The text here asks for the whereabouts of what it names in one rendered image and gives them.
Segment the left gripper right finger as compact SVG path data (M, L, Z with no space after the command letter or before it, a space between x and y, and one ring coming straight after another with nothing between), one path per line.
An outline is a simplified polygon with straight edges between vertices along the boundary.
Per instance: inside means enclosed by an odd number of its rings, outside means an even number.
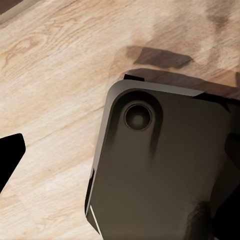
M240 173L240 135L229 133L227 135L224 151Z

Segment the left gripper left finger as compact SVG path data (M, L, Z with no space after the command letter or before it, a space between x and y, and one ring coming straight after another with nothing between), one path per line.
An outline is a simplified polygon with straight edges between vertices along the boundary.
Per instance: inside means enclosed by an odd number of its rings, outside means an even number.
M0 193L25 151L25 141L21 133L0 138Z

